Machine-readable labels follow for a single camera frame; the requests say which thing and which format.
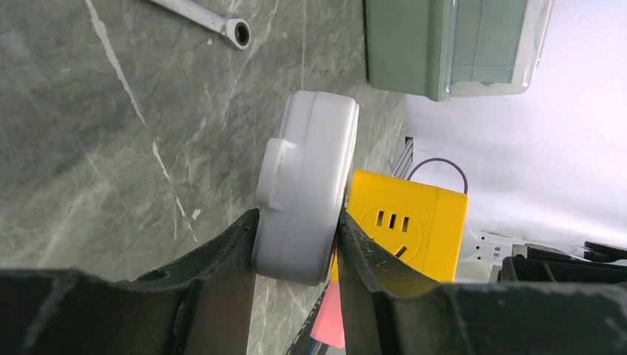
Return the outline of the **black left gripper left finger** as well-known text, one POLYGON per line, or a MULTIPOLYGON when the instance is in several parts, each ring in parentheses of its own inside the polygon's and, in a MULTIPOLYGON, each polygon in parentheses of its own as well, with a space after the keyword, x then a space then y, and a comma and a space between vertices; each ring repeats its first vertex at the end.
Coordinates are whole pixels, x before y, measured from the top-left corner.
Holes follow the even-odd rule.
POLYGON ((3 354, 244 354, 258 209, 133 281, 77 269, 1 271, 3 354))

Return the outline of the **white plug adapter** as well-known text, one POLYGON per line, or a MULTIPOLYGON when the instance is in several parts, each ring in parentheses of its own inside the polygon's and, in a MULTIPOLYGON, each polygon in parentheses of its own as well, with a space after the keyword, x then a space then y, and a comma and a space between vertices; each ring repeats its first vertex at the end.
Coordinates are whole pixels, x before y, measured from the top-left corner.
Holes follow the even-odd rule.
POLYGON ((260 219, 251 261, 259 275, 309 286, 326 280, 358 119, 359 105, 348 96, 300 90, 288 97, 255 194, 260 219))

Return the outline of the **yellow cube plug adapter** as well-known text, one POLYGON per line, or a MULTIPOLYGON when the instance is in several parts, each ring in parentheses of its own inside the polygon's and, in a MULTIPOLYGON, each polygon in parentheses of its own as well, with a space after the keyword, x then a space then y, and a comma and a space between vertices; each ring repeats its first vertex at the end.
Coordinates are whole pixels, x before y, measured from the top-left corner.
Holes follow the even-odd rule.
POLYGON ((348 214, 409 267, 444 283, 455 279, 468 197, 437 186, 359 170, 348 214))

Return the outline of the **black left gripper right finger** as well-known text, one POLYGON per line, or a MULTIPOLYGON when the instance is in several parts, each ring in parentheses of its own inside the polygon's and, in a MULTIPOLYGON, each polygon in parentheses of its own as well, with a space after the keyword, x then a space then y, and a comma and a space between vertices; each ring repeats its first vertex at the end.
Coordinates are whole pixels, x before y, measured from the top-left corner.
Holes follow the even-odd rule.
POLYGON ((626 287, 439 283, 338 225, 348 354, 624 354, 626 287))

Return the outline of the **pink triangular plug adapter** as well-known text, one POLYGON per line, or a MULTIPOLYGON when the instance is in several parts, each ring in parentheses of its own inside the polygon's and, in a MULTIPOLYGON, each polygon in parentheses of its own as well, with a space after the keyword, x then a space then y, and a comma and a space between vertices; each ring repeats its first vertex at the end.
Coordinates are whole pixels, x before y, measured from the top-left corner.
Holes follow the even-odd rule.
POLYGON ((312 339, 331 347, 345 347, 340 287, 337 281, 328 283, 310 335, 312 339))

